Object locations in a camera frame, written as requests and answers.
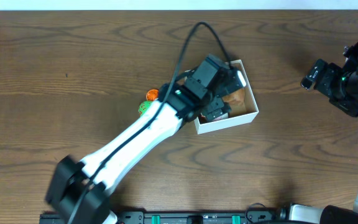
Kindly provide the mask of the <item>brown plush teddy bear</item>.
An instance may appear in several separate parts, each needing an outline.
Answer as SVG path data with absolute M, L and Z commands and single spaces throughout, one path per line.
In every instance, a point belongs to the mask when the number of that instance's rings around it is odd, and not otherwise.
M 245 89 L 241 88 L 229 95 L 223 97 L 223 102 L 234 107 L 245 107 Z

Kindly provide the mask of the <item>pink and white duck toy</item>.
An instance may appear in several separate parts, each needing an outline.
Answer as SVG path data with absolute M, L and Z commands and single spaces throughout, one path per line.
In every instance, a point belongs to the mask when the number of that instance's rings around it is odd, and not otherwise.
M 203 116 L 202 114 L 199 115 L 199 120 L 201 121 L 201 123 L 208 123 L 208 122 L 215 122 L 215 121 L 219 121 L 219 120 L 223 120 L 223 119 L 227 119 L 229 117 L 228 113 L 224 113 L 221 116 L 217 116 L 213 119 L 207 119 L 206 116 Z

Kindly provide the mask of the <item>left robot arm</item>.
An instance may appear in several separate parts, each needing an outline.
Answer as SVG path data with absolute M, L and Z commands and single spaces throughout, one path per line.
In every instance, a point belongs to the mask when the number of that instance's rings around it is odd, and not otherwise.
M 155 146 L 173 136 L 217 100 L 246 86 L 236 68 L 182 73 L 159 89 L 158 98 L 125 131 L 80 161 L 64 157 L 56 166 L 45 201 L 65 223 L 117 223 L 109 199 L 124 176 Z

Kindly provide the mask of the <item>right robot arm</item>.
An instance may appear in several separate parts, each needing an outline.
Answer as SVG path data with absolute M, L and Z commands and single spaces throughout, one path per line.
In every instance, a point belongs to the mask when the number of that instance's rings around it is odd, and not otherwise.
M 343 65 L 317 59 L 301 81 L 301 86 L 320 92 L 336 108 L 358 118 L 358 41 L 346 46 Z M 272 223 L 358 223 L 358 193 L 352 208 L 335 205 L 323 208 L 291 203 L 281 208 Z

